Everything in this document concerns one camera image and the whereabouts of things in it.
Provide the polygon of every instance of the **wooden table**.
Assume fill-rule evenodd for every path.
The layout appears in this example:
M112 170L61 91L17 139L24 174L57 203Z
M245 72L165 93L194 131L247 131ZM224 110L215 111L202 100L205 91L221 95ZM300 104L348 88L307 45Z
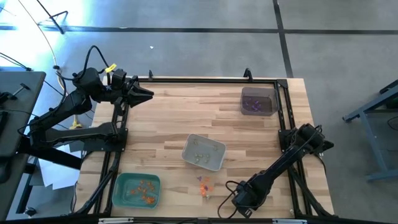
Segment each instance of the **wooden table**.
M304 80L288 79L288 84L297 127L304 123L312 124ZM242 87L273 88L270 84L141 83L141 86L155 95L152 100L130 109L127 122L129 136L119 173L158 175L162 183L160 201L153 210L113 207L114 217L218 217L217 208L229 195L225 182L248 180L256 172L268 168L281 154L277 113L270 117L245 116L239 109ZM286 111L283 91L281 100ZM93 125L111 121L112 113L113 105L98 104ZM181 159L185 141L191 133L227 145L220 171L208 171ZM76 210L97 187L103 157L103 152L94 152L83 163L76 188ZM325 210L333 213L322 164L311 155L303 158L303 164L308 188ZM208 200L200 195L197 179L200 175L210 177L215 186ZM107 195L108 188L105 188L102 209ZM304 211L300 192L299 200ZM252 217L293 217L291 209L289 180L285 172L275 180L266 202ZM227 217L233 210L229 200L221 209L221 216Z

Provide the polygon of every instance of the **teal tray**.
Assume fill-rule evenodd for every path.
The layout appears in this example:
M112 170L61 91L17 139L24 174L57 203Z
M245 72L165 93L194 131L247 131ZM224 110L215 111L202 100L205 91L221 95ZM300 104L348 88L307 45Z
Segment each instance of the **teal tray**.
M154 191L151 191L147 186L147 183L151 182L154 186ZM138 191L138 187L147 188L147 197L154 197L155 202L148 204L142 199L142 191ZM152 174L132 174L123 173L120 174L116 179L114 190L112 194L112 202L115 206L119 207L131 207L131 208L155 208L160 199L160 179L156 175Z

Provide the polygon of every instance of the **clear plastic bin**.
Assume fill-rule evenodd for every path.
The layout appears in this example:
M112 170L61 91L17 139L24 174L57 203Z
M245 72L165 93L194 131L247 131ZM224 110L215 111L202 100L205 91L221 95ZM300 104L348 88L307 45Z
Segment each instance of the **clear plastic bin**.
M190 134L182 151L182 159L202 168L218 171L223 165L225 144L197 134Z
M271 116L279 110L277 92L273 88L244 87L241 112L244 115Z

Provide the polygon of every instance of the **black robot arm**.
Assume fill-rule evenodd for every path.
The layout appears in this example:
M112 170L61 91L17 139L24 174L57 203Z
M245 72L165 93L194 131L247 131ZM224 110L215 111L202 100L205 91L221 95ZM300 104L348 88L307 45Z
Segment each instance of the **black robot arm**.
M138 77L126 77L126 72L117 69L112 80L108 76L108 85L103 85L99 73L94 68L87 68L85 73L74 74L73 84L76 90L71 92L56 108L35 117L30 121L30 145L35 150L50 149L60 142L102 139L106 142L118 141L121 131L116 123L103 123L96 128L59 131L52 127L74 114L83 114L92 107L91 100L98 103L110 102L118 116L126 113L127 105L131 108L152 99L153 92L139 86Z
M325 140L320 132L320 127L314 128L311 124L304 124L300 129L291 130L283 141L289 145L283 155L268 169L254 174L247 182L241 181L234 191L237 194L232 199L232 203L237 211L246 218L251 216L252 210L257 210L265 202L274 180L290 166L306 154L318 154L333 147L333 143ZM310 194L313 206L319 208L320 205L305 184L299 183L299 185L304 189L304 194ZM319 211L325 215L328 214L322 207L315 210L317 213Z

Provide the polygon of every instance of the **concrete floor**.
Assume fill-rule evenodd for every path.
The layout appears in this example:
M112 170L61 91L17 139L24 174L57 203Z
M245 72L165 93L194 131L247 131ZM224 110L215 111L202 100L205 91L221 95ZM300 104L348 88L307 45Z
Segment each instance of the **concrete floor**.
M22 2L35 19L45 19L35 1ZM66 24L70 26L277 28L272 0L42 2L52 13L69 10ZM279 0L279 6L285 29L398 29L398 2L394 0ZM51 69L49 48L40 32L17 1L8 1L5 8L17 16L0 12L0 22L21 29L0 31L1 52L35 70L45 71L46 80L60 89ZM109 63L116 63L130 75L146 75L151 69L154 75L240 77L250 67L255 77L286 77L278 34L46 32L46 35L66 76L82 69L86 51L95 44ZM344 218L397 222L398 181L366 182L366 174L377 172L370 145L359 121L346 124L341 117L397 79L398 35L287 34L286 39L293 76L305 79L314 122L322 124L325 136L335 143L325 153L335 213ZM97 54L91 56L89 65L103 68ZM54 97L44 101L44 95ZM59 99L58 94L44 85L34 113L43 113ZM86 126L91 124L86 116L80 119ZM68 213L72 195L71 188L53 192L34 187L28 205L38 210L35 217L61 215ZM8 219L24 217L11 210Z

